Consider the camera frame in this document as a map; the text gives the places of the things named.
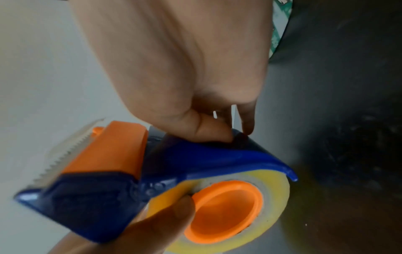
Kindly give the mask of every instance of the metal blade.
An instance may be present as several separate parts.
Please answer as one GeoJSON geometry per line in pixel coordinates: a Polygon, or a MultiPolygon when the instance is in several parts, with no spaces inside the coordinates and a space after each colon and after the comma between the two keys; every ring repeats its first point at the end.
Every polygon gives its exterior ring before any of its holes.
{"type": "Polygon", "coordinates": [[[61,156],[55,161],[48,169],[46,169],[39,178],[33,181],[33,184],[29,185],[27,189],[43,189],[51,185],[63,171],[67,165],[73,161],[91,142],[93,138],[87,135],[77,144],[75,144],[67,153],[61,156]]]}

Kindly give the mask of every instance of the white surface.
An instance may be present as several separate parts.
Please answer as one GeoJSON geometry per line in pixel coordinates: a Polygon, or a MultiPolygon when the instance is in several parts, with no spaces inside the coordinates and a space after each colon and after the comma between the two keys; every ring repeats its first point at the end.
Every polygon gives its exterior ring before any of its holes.
{"type": "Polygon", "coordinates": [[[0,0],[0,253],[43,254],[67,233],[12,197],[39,175],[54,145],[103,117],[135,121],[68,4],[0,0]]]}

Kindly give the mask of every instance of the orange tape core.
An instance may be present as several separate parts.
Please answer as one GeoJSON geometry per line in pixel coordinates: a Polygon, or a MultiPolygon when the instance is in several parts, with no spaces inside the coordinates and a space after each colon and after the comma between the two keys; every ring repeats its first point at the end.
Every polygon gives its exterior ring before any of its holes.
{"type": "Polygon", "coordinates": [[[184,235],[198,244],[217,243],[240,233],[263,206],[258,188],[248,182],[219,182],[193,195],[196,216],[184,235]]]}

